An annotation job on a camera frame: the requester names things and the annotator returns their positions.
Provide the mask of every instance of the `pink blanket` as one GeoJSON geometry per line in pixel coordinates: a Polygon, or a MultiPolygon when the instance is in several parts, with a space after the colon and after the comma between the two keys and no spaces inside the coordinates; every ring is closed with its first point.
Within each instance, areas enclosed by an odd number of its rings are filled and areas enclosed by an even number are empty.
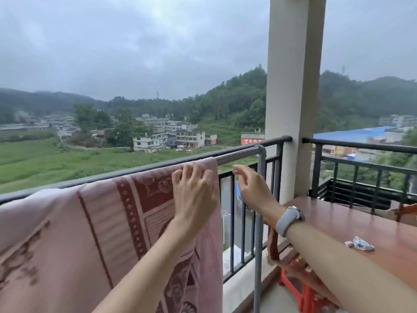
{"type": "MultiPolygon", "coordinates": [[[[201,163],[217,178],[213,158],[201,163]]],[[[174,217],[177,168],[42,190],[0,206],[0,311],[93,311],[174,217]]],[[[157,313],[222,311],[221,235],[218,206],[175,266],[157,313]]]]}

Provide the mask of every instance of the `smartwatch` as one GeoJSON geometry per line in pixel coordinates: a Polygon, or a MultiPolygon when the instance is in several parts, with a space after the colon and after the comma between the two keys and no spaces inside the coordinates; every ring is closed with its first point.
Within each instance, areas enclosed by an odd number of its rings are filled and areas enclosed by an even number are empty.
{"type": "Polygon", "coordinates": [[[281,218],[276,222],[275,230],[279,235],[285,237],[289,227],[296,221],[305,221],[306,218],[298,207],[290,206],[281,218]]]}

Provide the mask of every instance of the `concrete pillar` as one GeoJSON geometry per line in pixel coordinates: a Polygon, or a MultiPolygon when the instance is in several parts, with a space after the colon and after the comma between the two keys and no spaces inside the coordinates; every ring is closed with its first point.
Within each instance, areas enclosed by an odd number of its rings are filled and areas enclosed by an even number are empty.
{"type": "Polygon", "coordinates": [[[284,146],[281,203],[310,187],[311,145],[301,138],[314,133],[325,6],[326,0],[271,0],[266,138],[294,139],[284,146]]]}

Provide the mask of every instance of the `sky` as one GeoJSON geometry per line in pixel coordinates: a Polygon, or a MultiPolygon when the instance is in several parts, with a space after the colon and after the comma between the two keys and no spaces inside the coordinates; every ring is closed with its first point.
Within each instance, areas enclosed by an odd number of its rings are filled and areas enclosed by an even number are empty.
{"type": "MultiPolygon", "coordinates": [[[[327,0],[321,71],[417,78],[417,0],[327,0]]],[[[269,0],[0,0],[0,88],[181,99],[267,66],[269,0]]]]}

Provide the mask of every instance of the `crumpled plastic wrapper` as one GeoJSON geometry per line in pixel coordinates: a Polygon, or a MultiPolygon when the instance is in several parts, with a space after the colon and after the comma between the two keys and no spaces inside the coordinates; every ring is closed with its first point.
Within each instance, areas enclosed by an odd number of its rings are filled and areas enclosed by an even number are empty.
{"type": "Polygon", "coordinates": [[[348,240],[348,241],[344,242],[344,244],[349,248],[353,246],[353,247],[355,247],[357,249],[360,249],[360,250],[365,250],[365,251],[369,251],[369,252],[375,251],[375,247],[373,247],[370,243],[365,242],[364,240],[360,239],[357,236],[355,236],[353,238],[353,242],[348,240]]]}

